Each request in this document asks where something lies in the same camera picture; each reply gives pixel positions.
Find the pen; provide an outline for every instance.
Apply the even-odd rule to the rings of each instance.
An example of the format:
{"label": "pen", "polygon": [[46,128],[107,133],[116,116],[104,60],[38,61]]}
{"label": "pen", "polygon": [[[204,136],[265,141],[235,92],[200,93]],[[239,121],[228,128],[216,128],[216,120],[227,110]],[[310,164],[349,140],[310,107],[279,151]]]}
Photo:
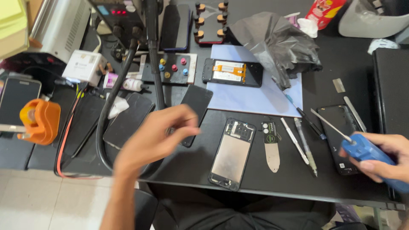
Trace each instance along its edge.
{"label": "pen", "polygon": [[303,158],[304,162],[306,163],[306,165],[309,165],[310,162],[308,161],[306,155],[304,154],[303,150],[301,149],[300,145],[298,144],[298,141],[295,139],[294,134],[292,133],[291,129],[288,127],[288,125],[285,122],[284,118],[282,117],[280,120],[283,123],[285,129],[287,130],[288,135],[290,135],[290,138],[291,138],[292,142],[295,144],[295,147],[297,148],[298,152],[300,152],[300,155]]}
{"label": "pen", "polygon": [[317,177],[318,172],[317,172],[317,166],[315,165],[314,158],[312,157],[311,150],[308,147],[307,140],[304,136],[303,128],[301,127],[301,121],[298,118],[294,118],[295,126],[297,127],[298,133],[300,134],[301,142],[303,143],[304,146],[304,151],[306,152],[307,159],[310,162],[311,169],[314,171],[314,175]]}
{"label": "pen", "polygon": [[292,105],[294,105],[294,107],[297,109],[298,113],[302,116],[303,119],[306,120],[306,122],[310,125],[310,127],[314,130],[314,132],[322,139],[325,140],[327,139],[327,137],[325,136],[325,134],[323,134],[318,127],[307,117],[307,115],[304,113],[304,111],[302,111],[300,108],[298,108],[298,106],[296,104],[294,104],[294,101],[292,100],[292,98],[286,94],[283,91],[283,94],[285,95],[285,97],[291,102]]}

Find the black pants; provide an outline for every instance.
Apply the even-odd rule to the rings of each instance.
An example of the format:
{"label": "black pants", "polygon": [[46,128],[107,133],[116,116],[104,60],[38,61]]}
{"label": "black pants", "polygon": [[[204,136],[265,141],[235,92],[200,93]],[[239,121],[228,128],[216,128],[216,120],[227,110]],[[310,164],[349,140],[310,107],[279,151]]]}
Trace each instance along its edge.
{"label": "black pants", "polygon": [[155,230],[320,230],[333,203],[149,184],[159,200]]}

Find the hand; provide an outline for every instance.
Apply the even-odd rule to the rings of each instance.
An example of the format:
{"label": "hand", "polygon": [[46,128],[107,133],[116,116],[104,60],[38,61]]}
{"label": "hand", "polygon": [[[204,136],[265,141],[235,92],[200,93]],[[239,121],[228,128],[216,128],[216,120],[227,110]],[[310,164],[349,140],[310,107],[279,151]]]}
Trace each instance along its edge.
{"label": "hand", "polygon": [[[386,154],[395,155],[398,158],[396,166],[378,160],[363,160],[358,162],[352,157],[349,160],[372,180],[381,183],[383,178],[401,180],[409,183],[409,140],[402,135],[385,135],[375,133],[361,133],[374,145],[378,146]],[[348,154],[341,149],[341,157]]]}
{"label": "hand", "polygon": [[[176,130],[166,136],[170,127]],[[169,156],[183,139],[199,133],[198,116],[185,104],[152,112],[124,144],[114,174],[138,176],[140,167]]]}

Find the white tissue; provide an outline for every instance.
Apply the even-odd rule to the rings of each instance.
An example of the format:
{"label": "white tissue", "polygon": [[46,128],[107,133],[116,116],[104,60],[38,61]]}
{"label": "white tissue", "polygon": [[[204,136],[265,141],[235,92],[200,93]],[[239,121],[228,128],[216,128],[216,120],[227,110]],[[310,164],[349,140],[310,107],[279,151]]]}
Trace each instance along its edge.
{"label": "white tissue", "polygon": [[297,22],[302,32],[308,34],[312,38],[318,36],[318,25],[316,22],[306,18],[299,18],[297,19]]}
{"label": "white tissue", "polygon": [[111,111],[109,112],[108,119],[112,119],[116,117],[119,113],[129,108],[129,104],[126,99],[122,97],[116,97],[114,104],[111,107]]}

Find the black table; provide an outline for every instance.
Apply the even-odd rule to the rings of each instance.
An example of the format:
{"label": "black table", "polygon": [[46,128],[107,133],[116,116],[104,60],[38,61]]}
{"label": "black table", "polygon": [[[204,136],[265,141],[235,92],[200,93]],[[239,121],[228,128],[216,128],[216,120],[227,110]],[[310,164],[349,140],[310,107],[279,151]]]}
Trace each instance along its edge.
{"label": "black table", "polygon": [[[191,9],[194,2],[187,1]],[[229,3],[229,23],[249,17],[253,14],[270,11],[281,15],[301,12],[304,16],[311,6],[311,2],[301,0],[231,0]],[[316,43],[320,46],[319,57],[324,66],[322,72],[303,74],[303,106],[307,115],[319,124],[309,108],[318,108],[336,104],[344,104],[343,97],[348,96],[355,105],[368,131],[372,131],[370,108],[370,95],[368,83],[371,81],[370,73],[373,69],[372,59],[367,54],[370,39],[344,38],[337,34],[336,23],[332,28],[320,31]],[[83,49],[92,51],[97,45],[95,33],[88,29],[84,37]],[[195,85],[206,87],[202,83],[201,73],[204,61],[210,57],[210,47],[199,47],[190,39],[188,52],[197,53],[197,69]],[[102,54],[112,63],[116,71],[120,70],[117,63],[109,54],[109,49],[104,47]],[[332,80],[341,78],[346,92],[337,93]],[[165,102],[174,106],[181,102],[186,86],[164,86]],[[150,87],[151,94],[144,96],[156,102],[154,87]],[[62,107],[62,116],[65,118],[70,102],[74,99],[75,92],[66,88],[56,90],[53,101],[66,104]],[[90,126],[98,117],[104,101],[96,97],[86,97],[79,105],[78,113],[74,116],[72,130],[67,140],[65,153],[71,155],[80,141],[85,136]],[[220,110],[208,110],[202,125],[202,134],[197,136],[191,148],[178,146],[174,154],[164,159],[160,168],[150,177],[141,178],[141,181],[163,183],[170,185],[183,185],[220,189],[207,181],[207,176],[216,154],[220,141],[222,127],[227,118],[232,117],[241,121],[261,125],[263,121],[275,121],[282,141],[279,143],[280,168],[273,173],[267,166],[262,133],[258,131],[249,154],[248,162],[241,184],[241,192],[303,198],[320,201],[350,203],[367,205],[380,208],[402,209],[404,206],[390,201],[385,184],[376,184],[365,175],[341,176],[334,168],[334,163],[328,144],[319,140],[308,128],[307,141],[318,168],[318,178],[309,173],[309,168],[303,163],[290,137],[285,132],[278,116],[236,113]],[[292,118],[286,118],[290,128],[296,132]],[[115,159],[117,151],[107,146],[108,157]],[[56,141],[50,146],[36,145],[28,163],[29,169],[52,170],[56,155]],[[77,158],[63,165],[63,171],[111,175],[96,155],[95,134],[85,145]]]}

